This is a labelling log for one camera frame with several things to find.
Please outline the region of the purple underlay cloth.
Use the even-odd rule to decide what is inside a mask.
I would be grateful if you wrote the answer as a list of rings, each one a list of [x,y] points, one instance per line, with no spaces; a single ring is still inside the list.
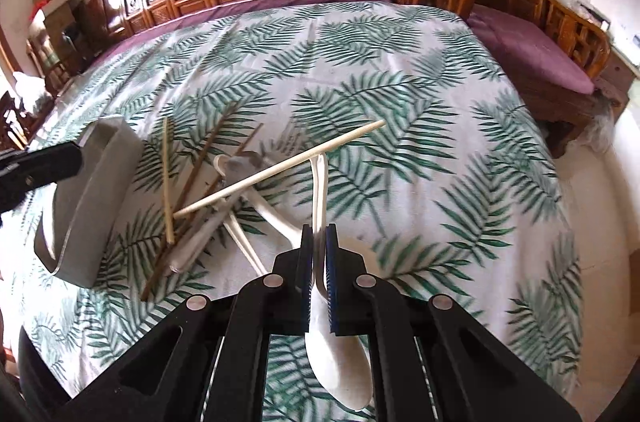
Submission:
[[[92,63],[91,68],[96,68],[96,66],[98,66],[100,63],[104,63],[105,60],[108,60],[110,57],[122,52],[129,51],[134,46],[149,42],[152,39],[162,36],[163,34],[168,34],[168,32],[175,32],[186,27],[201,25],[202,23],[209,22],[210,20],[245,14],[249,12],[267,11],[271,10],[272,8],[286,8],[287,6],[359,1],[382,3],[392,2],[392,0],[243,0],[225,3],[216,5],[213,8],[206,8],[203,11],[198,11],[187,16],[171,19],[169,22],[151,27],[150,29],[143,30],[142,32],[138,32],[131,38],[119,42],[115,46],[107,49],[105,53],[101,54]]]

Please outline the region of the purple seat cushion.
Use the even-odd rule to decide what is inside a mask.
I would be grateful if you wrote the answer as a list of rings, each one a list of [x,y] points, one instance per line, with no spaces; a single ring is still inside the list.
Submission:
[[[533,23],[477,4],[468,25],[506,74],[546,81],[582,95],[594,91],[585,71]]]

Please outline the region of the light bamboo chopstick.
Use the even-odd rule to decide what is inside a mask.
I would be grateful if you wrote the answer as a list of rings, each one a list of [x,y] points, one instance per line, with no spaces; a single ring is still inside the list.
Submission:
[[[172,208],[170,199],[170,157],[169,157],[169,119],[163,119],[162,137],[162,192],[165,221],[165,239],[168,247],[175,244],[174,219],[172,218]]]

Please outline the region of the stacked cardboard boxes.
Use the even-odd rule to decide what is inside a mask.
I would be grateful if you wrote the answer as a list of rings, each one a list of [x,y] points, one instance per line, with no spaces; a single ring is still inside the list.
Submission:
[[[39,69],[47,72],[72,52],[65,32],[76,26],[73,0],[32,0],[27,42]]]

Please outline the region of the white plastic spoon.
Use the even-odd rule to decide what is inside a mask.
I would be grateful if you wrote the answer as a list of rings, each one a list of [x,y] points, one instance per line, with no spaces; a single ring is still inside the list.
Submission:
[[[349,410],[362,410],[371,400],[373,384],[369,358],[356,336],[331,332],[329,292],[326,285],[326,196],[329,168],[326,155],[310,159],[312,195],[312,242],[309,329],[306,352],[320,385]]]

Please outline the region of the wooden chair by window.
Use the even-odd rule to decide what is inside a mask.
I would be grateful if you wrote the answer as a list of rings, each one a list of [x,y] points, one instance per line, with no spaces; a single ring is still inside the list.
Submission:
[[[46,97],[36,113],[28,112],[23,104],[16,104],[9,91],[1,95],[1,150],[24,150],[53,109],[53,101]]]

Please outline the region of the cream chopstick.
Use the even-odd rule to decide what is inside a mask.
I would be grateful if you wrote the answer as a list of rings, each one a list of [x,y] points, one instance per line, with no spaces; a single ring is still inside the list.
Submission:
[[[273,164],[271,167],[259,171],[257,173],[251,174],[247,176],[245,179],[241,179],[241,181],[236,182],[232,185],[224,187],[221,190],[216,191],[216,193],[209,194],[204,198],[195,201],[188,205],[187,207],[177,211],[174,213],[175,219],[181,219],[182,217],[187,216],[188,214],[198,211],[201,208],[205,208],[208,205],[213,205],[220,199],[227,198],[243,189],[253,186],[254,184],[265,181],[265,179],[270,179],[274,175],[278,175],[288,169],[292,169],[297,167],[299,164],[314,158],[315,156],[323,155],[324,153],[329,153],[329,151],[333,151],[338,147],[346,145],[355,139],[363,137],[375,130],[381,129],[381,127],[386,126],[386,121],[383,119],[376,120],[370,123],[363,125],[362,127],[357,127],[355,130],[351,130],[343,135],[334,137],[329,141],[326,141],[320,145],[309,148],[303,153],[299,153],[293,157],[285,159],[277,164]]]

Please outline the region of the dark brown wooden chopstick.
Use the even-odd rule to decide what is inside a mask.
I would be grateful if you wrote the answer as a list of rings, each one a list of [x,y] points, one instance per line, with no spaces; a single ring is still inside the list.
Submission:
[[[189,177],[186,180],[186,183],[183,185],[182,190],[180,191],[180,195],[175,204],[175,211],[180,210],[183,207],[184,203],[186,202],[186,198],[189,197],[191,189],[196,181],[196,178],[198,177],[198,173],[200,173],[202,165],[205,162],[210,146],[213,145],[213,142],[215,141],[221,128],[224,126],[224,123],[231,117],[232,113],[235,112],[238,107],[238,102],[232,102],[231,104],[229,104],[227,108],[224,109],[224,112],[222,113],[217,123],[214,125],[213,129],[208,133],[206,141],[202,146],[200,152],[198,153],[198,158],[196,158],[193,164]],[[154,262],[154,271],[160,270],[160,264],[163,263],[164,257],[166,257],[166,254],[173,246],[175,246],[175,242],[163,241],[160,244],[160,251],[158,251],[158,253],[156,254],[156,259]]]

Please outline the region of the white plastic fork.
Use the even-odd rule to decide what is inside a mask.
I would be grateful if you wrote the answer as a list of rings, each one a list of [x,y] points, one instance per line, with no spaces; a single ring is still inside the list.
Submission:
[[[231,184],[259,172],[264,168],[264,164],[258,153],[242,151],[239,155],[232,157],[217,155],[214,159],[214,167],[224,178],[224,182]],[[241,201],[243,204],[236,211],[231,211],[224,220],[224,228],[250,262],[256,274],[258,276],[269,274],[267,266],[262,263],[257,250],[250,243],[248,234],[265,236],[258,224],[269,225],[273,231],[288,241],[292,249],[297,249],[302,239],[302,229],[273,208],[254,187],[248,187],[242,191]]]

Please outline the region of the green leaf pattern tablecloth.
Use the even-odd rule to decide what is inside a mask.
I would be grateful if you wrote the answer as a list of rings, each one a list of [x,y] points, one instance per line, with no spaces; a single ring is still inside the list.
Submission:
[[[554,163],[535,121],[458,16],[345,2],[168,32],[89,69],[56,104],[29,151],[77,144],[88,124],[108,116],[124,117],[143,150],[89,289],[51,275],[34,251],[44,195],[57,183],[30,191],[6,213],[1,267],[21,333],[20,377],[1,382],[3,420],[59,421],[64,405],[182,302],[232,297],[265,276],[224,225],[188,271],[167,267],[184,222],[174,218],[180,191],[232,102],[239,107],[181,209],[229,186],[214,159],[236,156],[259,123],[242,151],[258,153],[267,169],[383,119],[385,127],[325,153],[326,230],[334,226],[340,248],[360,254],[369,274],[401,294],[453,298],[565,399],[582,346],[582,284]],[[165,117],[175,246],[142,302],[166,241]],[[250,187],[302,234],[311,229],[310,160]],[[258,421],[379,421],[374,387],[362,410],[349,410],[320,385],[307,357],[308,329],[271,335]]]

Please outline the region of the grey utensil tray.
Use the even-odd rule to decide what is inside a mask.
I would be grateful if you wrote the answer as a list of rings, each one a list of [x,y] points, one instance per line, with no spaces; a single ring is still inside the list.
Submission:
[[[122,116],[91,122],[77,144],[82,167],[76,176],[46,191],[34,251],[51,275],[89,289],[143,144]]]

